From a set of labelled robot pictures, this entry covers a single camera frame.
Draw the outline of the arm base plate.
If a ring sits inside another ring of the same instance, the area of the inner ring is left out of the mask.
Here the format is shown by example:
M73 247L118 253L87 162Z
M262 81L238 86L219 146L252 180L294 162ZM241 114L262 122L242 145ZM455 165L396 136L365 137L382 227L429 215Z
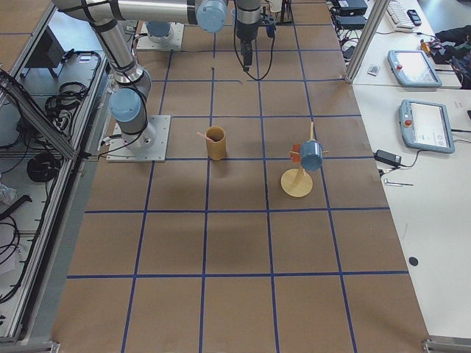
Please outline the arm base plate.
M184 25L180 23L145 22L137 36L137 50L180 51Z
M110 153L106 160L110 163L164 162L171 125L170 115L149 115L148 126L136 142L125 146L133 138L124 135L110 141Z

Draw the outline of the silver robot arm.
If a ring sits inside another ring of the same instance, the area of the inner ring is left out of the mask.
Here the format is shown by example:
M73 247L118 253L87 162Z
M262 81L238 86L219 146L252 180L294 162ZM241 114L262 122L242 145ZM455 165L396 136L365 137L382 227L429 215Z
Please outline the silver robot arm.
M261 3L259 1L236 1L234 5L234 45L236 56L244 72L252 65L253 47L262 25ZM145 12L150 22L175 22L193 24L208 33L216 33L226 23L226 1L155 1Z
M86 21L114 70L118 90L109 108L121 129L124 148L145 151L155 144L156 129L150 125L146 100L152 83L124 39L121 21L162 24L195 24L209 33L225 25L226 1L54 1L62 13Z

